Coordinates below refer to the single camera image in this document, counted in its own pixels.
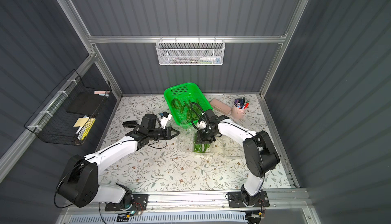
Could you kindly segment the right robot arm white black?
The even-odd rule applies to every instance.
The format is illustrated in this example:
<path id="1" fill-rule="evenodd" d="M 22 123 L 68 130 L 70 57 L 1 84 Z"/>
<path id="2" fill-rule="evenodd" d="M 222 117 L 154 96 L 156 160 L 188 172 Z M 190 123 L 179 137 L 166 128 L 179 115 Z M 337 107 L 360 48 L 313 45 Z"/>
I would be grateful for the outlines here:
<path id="1" fill-rule="evenodd" d="M 197 113 L 197 117 L 197 122 L 191 123 L 197 130 L 197 144 L 208 145 L 215 142 L 217 137 L 227 136 L 243 147 L 249 173 L 241 187 L 240 199 L 246 207 L 260 204 L 266 173 L 280 163 L 269 134 L 246 129 L 225 115 L 217 116 L 212 110 Z"/>

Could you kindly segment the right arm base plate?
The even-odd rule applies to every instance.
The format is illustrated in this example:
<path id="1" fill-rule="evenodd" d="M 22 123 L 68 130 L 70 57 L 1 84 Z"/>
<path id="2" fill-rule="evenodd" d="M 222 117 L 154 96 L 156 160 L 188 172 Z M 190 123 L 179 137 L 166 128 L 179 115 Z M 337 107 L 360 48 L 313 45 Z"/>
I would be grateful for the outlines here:
<path id="1" fill-rule="evenodd" d="M 228 200 L 230 208 L 266 208 L 270 206 L 267 193 L 263 190 L 254 196 L 245 192 L 231 191 L 226 193 L 225 198 Z"/>

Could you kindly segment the clear pepper container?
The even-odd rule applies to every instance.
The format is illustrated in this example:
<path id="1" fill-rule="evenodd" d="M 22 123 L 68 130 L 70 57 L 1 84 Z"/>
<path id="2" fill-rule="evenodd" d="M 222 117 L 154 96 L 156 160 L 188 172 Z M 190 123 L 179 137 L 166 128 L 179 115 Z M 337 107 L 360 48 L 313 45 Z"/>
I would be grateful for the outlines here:
<path id="1" fill-rule="evenodd" d="M 222 136 L 217 139 L 218 148 L 217 151 L 223 157 L 228 158 L 242 158 L 244 157 L 244 151 L 242 145 L 234 141 L 233 139 Z"/>
<path id="2" fill-rule="evenodd" d="M 186 153 L 210 154 L 214 151 L 211 144 L 198 144 L 197 130 L 188 128 L 175 137 L 177 149 Z"/>

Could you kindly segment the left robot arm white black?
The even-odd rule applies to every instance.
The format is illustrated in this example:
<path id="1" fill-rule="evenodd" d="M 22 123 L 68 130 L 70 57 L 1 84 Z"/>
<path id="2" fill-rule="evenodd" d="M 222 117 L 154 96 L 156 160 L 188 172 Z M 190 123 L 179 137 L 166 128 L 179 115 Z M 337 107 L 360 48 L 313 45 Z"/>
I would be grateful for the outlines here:
<path id="1" fill-rule="evenodd" d="M 156 149 L 154 143 L 167 142 L 178 136 L 180 132 L 167 123 L 172 115 L 163 112 L 158 116 L 145 114 L 140 124 L 134 124 L 132 131 L 119 141 L 100 151 L 69 159 L 61 179 L 56 187 L 55 195 L 60 195 L 79 208 L 90 203 L 106 203 L 116 210 L 135 209 L 132 191 L 123 184 L 102 184 L 99 176 L 121 158 L 135 153 L 144 146 Z"/>

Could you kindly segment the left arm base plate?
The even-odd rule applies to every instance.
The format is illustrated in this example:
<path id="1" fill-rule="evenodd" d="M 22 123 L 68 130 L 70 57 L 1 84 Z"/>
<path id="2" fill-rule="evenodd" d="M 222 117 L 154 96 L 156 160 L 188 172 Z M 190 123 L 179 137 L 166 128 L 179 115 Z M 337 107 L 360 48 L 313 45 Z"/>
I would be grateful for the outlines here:
<path id="1" fill-rule="evenodd" d="M 149 200 L 148 194 L 126 195 L 119 203 L 108 203 L 105 206 L 106 212 L 113 211 L 144 211 Z"/>

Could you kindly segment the green plastic basket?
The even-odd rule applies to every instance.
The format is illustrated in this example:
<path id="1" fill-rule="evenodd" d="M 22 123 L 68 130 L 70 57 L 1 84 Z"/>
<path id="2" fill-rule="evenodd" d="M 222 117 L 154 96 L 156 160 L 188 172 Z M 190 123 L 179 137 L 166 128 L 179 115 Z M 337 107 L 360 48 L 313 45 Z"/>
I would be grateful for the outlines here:
<path id="1" fill-rule="evenodd" d="M 185 129 L 192 127 L 191 119 L 197 119 L 194 112 L 189 110 L 191 102 L 200 105 L 204 111 L 212 109 L 198 85 L 193 82 L 167 88 L 164 98 L 177 125 Z"/>

